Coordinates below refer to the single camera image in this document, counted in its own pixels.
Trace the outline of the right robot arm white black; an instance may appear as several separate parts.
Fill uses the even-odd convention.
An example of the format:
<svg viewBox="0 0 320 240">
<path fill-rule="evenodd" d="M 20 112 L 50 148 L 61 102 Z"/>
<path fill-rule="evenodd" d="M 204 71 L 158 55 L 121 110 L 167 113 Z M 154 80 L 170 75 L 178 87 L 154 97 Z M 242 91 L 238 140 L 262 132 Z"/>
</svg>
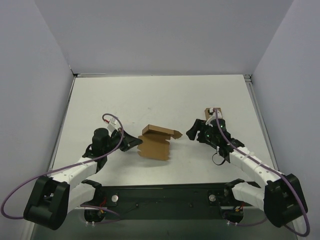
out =
<svg viewBox="0 0 320 240">
<path fill-rule="evenodd" d="M 258 185 L 254 187 L 237 179 L 229 183 L 226 190 L 231 199 L 262 210 L 275 227 L 285 226 L 308 212 L 299 179 L 271 168 L 254 156 L 241 141 L 231 136 L 223 119 L 210 123 L 196 119 L 186 135 L 191 141 L 214 148 L 225 161 L 241 169 Z"/>
</svg>

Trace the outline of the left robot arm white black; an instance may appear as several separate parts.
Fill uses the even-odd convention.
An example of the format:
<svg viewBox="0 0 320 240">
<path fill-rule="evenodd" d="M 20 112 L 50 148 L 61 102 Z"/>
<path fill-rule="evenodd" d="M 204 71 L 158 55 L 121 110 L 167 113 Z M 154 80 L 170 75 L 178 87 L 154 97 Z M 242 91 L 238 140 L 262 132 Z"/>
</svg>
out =
<svg viewBox="0 0 320 240">
<path fill-rule="evenodd" d="M 91 144 L 86 148 L 77 165 L 59 170 L 52 176 L 39 177 L 31 191 L 23 218 L 27 221 L 57 230 L 67 214 L 81 204 L 92 206 L 101 203 L 100 184 L 87 178 L 98 173 L 106 164 L 107 154 L 113 150 L 126 152 L 143 143 L 121 129 L 109 132 L 106 128 L 94 131 Z"/>
</svg>

